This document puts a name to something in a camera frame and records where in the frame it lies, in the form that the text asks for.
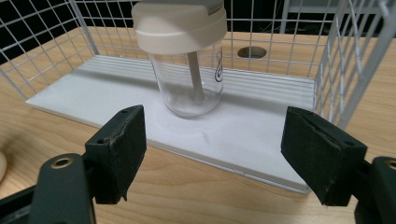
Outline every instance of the wooden table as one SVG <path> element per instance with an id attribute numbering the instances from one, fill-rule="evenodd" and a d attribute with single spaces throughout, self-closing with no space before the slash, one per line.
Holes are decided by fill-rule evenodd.
<path id="1" fill-rule="evenodd" d="M 396 42 L 346 128 L 369 147 L 366 159 L 396 158 Z M 30 108 L 0 78 L 0 151 L 8 169 L 0 198 L 32 186 L 46 160 L 84 152 L 97 129 Z M 348 207 L 303 195 L 148 147 L 128 202 L 96 205 L 99 223 L 354 223 Z"/>

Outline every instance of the white foam base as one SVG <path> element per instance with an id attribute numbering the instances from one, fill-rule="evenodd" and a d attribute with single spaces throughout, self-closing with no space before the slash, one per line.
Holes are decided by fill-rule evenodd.
<path id="1" fill-rule="evenodd" d="M 27 103 L 95 127 L 145 107 L 148 144 L 283 189 L 309 187 L 280 153 L 288 105 L 313 109 L 314 80 L 224 69 L 220 104 L 181 119 L 163 104 L 150 62 L 95 56 Z"/>

